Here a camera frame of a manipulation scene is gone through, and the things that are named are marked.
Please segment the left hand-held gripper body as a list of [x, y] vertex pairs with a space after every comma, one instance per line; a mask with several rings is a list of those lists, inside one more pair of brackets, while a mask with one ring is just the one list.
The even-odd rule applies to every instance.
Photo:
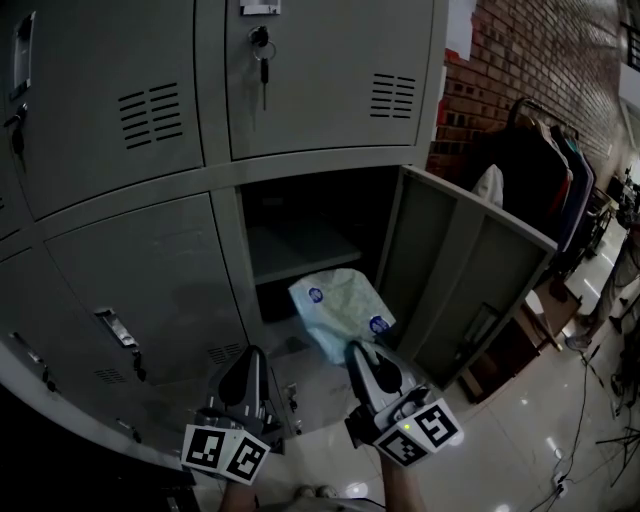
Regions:
[[251, 485], [282, 434], [268, 400], [250, 388], [250, 346], [214, 371], [205, 402], [185, 427], [181, 464], [211, 476]]

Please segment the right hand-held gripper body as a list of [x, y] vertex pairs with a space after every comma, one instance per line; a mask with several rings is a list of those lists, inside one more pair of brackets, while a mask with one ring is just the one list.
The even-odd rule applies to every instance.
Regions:
[[370, 405], [359, 405], [345, 418], [355, 447], [369, 445], [399, 466], [410, 468], [438, 453], [461, 433], [442, 398], [414, 369], [388, 351], [396, 363], [391, 370], [372, 364], [366, 372]]

